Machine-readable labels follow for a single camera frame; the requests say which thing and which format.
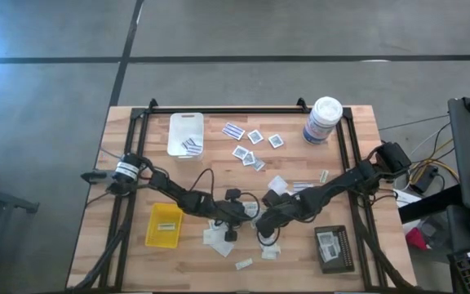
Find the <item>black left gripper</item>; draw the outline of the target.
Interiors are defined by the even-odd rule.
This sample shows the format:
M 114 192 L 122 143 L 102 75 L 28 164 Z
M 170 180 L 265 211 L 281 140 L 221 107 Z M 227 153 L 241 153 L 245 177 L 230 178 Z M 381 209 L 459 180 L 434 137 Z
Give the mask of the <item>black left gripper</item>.
M 213 219 L 216 223 L 226 224 L 229 229 L 237 229 L 244 222 L 250 220 L 250 217 L 245 213 L 245 208 L 241 202 L 230 202 L 226 200 L 212 201 L 212 211 L 210 218 Z M 232 231 L 231 237 L 231 230 L 227 230 L 224 233 L 224 241 L 237 241 L 237 232 Z

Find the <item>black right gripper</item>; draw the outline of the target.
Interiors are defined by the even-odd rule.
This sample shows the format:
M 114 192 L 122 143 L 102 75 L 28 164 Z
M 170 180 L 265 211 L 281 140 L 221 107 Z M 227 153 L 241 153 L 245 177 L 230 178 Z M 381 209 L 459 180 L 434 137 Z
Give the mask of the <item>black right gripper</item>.
M 266 211 L 256 222 L 260 239 L 271 237 L 275 229 L 287 225 L 297 217 L 299 205 L 296 199 L 289 195 L 265 194 L 262 203 Z

